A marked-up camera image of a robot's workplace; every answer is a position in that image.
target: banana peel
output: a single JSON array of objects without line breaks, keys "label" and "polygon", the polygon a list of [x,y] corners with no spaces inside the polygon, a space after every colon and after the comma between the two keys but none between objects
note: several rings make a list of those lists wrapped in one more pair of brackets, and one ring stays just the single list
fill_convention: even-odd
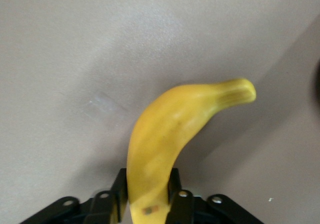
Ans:
[{"label": "banana peel", "polygon": [[247,79],[174,87],[138,118],[127,156],[128,199],[133,224],[164,224],[170,211],[168,181],[182,148],[217,112],[253,102]]}]

